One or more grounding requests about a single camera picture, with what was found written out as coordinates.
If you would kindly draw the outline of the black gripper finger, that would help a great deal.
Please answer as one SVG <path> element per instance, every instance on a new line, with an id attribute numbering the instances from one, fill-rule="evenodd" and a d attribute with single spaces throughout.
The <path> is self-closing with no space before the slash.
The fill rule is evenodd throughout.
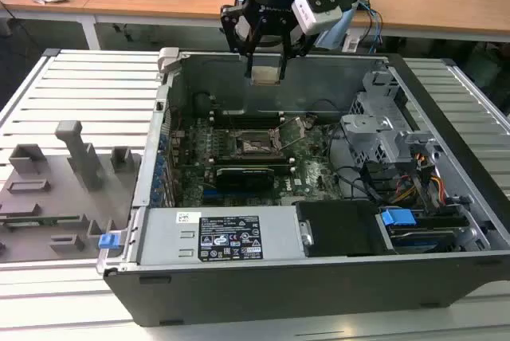
<path id="1" fill-rule="evenodd" d="M 287 63 L 296 57 L 305 57 L 316 41 L 316 35 L 308 36 L 302 33 L 296 43 L 291 42 L 291 30 L 287 27 L 281 32 L 282 52 L 278 65 L 279 80 L 283 80 L 286 73 Z"/>
<path id="2" fill-rule="evenodd" d="M 236 26 L 244 19 L 248 24 L 248 33 L 241 38 L 236 31 Z M 262 16 L 255 12 L 249 5 L 223 6 L 220 13 L 220 22 L 229 49 L 247 58 L 245 77 L 252 76 L 253 54 L 262 37 Z"/>

